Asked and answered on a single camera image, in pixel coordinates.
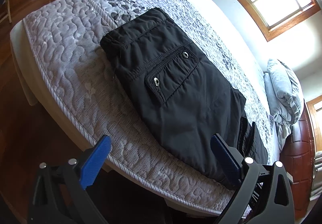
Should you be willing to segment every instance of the quilted mattress pad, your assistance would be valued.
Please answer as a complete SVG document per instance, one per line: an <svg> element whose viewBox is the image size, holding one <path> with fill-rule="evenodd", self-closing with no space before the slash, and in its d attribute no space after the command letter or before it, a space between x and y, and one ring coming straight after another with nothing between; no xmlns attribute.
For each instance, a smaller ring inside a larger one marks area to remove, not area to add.
<svg viewBox="0 0 322 224"><path fill-rule="evenodd" d="M186 207L220 214L233 192L164 150L141 121L106 55L102 37L150 8L162 8L247 99L268 163L272 124L255 90L216 32L186 0L57 0L23 19L28 40L52 97L94 145L107 134L110 163L145 187Z"/></svg>

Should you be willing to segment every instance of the wooden window frame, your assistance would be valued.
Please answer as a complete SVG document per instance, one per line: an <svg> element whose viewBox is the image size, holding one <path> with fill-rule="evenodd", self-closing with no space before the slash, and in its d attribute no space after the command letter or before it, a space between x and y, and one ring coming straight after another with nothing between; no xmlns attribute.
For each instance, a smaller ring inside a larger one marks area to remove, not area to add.
<svg viewBox="0 0 322 224"><path fill-rule="evenodd" d="M237 1L245 8L248 14L252 17L252 19L255 21L255 23L257 24L258 28L261 30L267 41L276 38L280 34L286 32L290 28L294 27L295 25L306 20L307 18L311 17L312 15L316 14L318 11L321 10L316 0L311 0L313 3L307 6L305 8L305 11L300 11L297 14L286 19L284 22L269 29L266 26L263 19L261 18L261 14L253 6L250 0Z"/></svg>
<svg viewBox="0 0 322 224"><path fill-rule="evenodd" d="M313 105L317 104L320 101L322 101L322 95L307 102L309 113L311 115L313 130L314 130L316 151L322 151L322 133L321 133L322 125L319 125L318 123L317 111L315 110Z"/></svg>

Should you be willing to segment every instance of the garment pocket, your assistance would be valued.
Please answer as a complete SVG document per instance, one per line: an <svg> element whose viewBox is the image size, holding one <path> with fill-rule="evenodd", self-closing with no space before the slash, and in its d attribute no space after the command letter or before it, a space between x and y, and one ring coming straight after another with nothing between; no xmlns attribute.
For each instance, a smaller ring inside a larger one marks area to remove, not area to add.
<svg viewBox="0 0 322 224"><path fill-rule="evenodd" d="M154 93L160 105L174 94L199 63L199 59L189 47L190 45L181 47L173 52L145 77L145 84Z"/></svg>

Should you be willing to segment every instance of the bed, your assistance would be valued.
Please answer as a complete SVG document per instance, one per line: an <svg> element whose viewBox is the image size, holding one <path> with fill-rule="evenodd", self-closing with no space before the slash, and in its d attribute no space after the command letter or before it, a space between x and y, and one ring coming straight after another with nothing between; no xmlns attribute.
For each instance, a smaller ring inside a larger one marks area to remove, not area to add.
<svg viewBox="0 0 322 224"><path fill-rule="evenodd" d="M66 24L67 15L75 14L73 9L78 4L77 18L74 16ZM12 29L10 43L15 68L29 104L39 101L79 148L93 146L102 134L111 136L112 151L103 166L105 170L116 170L164 197L175 209L194 215L219 215L233 191L174 158L153 139L114 79L99 46L102 35L152 7L163 8L202 50L209 47L207 40L216 43L213 47L220 48L229 63L213 56L211 48L205 50L207 57L217 68L221 67L234 87L245 95L252 94L253 97L246 97L247 117L262 124L259 128L265 128L262 132L266 137L262 140L268 151L268 164L278 160L263 71L241 35L212 0L57 0L31 13ZM62 32L46 32L53 27L65 29L66 36ZM85 39L86 45L79 47ZM52 47L57 41L63 46ZM71 67L73 58L78 58L78 64ZM83 62L83 58L95 61ZM227 73L228 66L235 74L238 72L239 79Z"/></svg>

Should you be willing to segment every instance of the black pants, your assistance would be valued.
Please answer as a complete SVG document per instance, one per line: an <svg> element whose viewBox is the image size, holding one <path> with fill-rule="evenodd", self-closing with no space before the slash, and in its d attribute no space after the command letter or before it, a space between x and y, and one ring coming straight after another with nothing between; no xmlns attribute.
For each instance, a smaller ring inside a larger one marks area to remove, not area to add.
<svg viewBox="0 0 322 224"><path fill-rule="evenodd" d="M246 102L240 91L158 8L111 31L101 46L156 140L203 175L230 187L210 138L219 133L237 147Z"/></svg>

